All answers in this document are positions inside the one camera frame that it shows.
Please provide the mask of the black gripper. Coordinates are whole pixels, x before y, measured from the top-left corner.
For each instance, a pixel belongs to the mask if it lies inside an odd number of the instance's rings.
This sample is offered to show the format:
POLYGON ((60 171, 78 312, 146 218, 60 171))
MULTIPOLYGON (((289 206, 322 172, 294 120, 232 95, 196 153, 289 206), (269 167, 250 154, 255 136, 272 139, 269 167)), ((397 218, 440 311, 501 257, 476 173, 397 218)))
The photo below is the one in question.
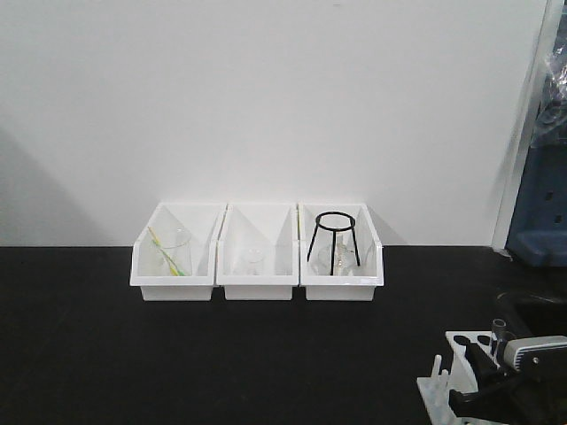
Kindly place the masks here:
POLYGON ((465 359, 478 389, 449 391, 456 416, 505 424, 566 422, 564 341, 509 341, 499 365, 478 344, 468 343, 465 359))

